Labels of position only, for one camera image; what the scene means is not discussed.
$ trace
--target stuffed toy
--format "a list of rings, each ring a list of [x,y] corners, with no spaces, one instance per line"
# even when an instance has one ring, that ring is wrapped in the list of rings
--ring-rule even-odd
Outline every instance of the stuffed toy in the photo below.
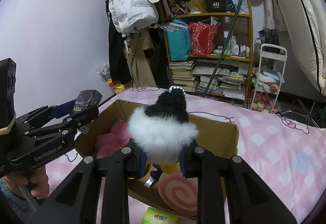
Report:
[[[198,135],[186,108],[185,91],[172,86],[155,104],[135,109],[128,122],[130,137],[165,173],[176,170],[180,151]]]
[[[104,158],[112,155],[117,150],[126,146],[130,135],[127,131],[127,123],[119,119],[111,128],[111,132],[100,135],[96,139],[95,153],[96,158]]]

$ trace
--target white puffer jacket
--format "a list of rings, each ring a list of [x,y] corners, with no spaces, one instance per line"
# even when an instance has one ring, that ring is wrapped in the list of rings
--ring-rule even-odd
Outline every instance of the white puffer jacket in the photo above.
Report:
[[[158,12],[148,0],[109,0],[112,21],[118,32],[139,33],[157,23]]]

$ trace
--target pink bedsheet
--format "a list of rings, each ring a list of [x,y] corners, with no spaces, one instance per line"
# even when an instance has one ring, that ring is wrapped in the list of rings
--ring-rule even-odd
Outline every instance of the pink bedsheet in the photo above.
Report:
[[[129,89],[101,106],[100,111],[118,99],[153,104],[164,91],[159,88]],[[258,113],[193,95],[187,94],[186,100],[189,113],[231,122],[239,127],[238,155],[301,223],[326,188],[326,129],[307,127],[273,114]],[[81,157],[73,150],[46,166],[51,191],[80,161]],[[130,223],[139,224],[146,208],[146,205],[129,198]]]

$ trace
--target white fluffy fur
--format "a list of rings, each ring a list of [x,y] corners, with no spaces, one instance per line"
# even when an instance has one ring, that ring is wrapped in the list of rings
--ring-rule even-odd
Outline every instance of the white fluffy fur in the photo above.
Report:
[[[182,147],[198,135],[192,123],[181,124],[172,117],[149,117],[143,108],[135,109],[131,115],[128,132],[147,154],[148,160],[158,164],[177,162]]]

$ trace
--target white wall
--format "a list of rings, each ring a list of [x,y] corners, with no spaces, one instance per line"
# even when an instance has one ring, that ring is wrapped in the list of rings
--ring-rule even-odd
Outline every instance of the white wall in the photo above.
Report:
[[[0,60],[17,63],[17,115],[83,89],[111,96],[96,72],[108,60],[108,26],[105,0],[1,0]]]
[[[262,30],[264,25],[264,2],[263,0],[251,0],[254,24],[254,39],[258,38],[258,31]],[[290,37],[287,32],[278,32],[280,46],[287,49],[287,62],[284,72],[285,83],[282,84],[281,91],[294,94],[304,98],[314,99],[318,91],[312,86],[308,78],[299,68],[294,57]],[[281,71],[282,62],[277,62],[275,67]]]

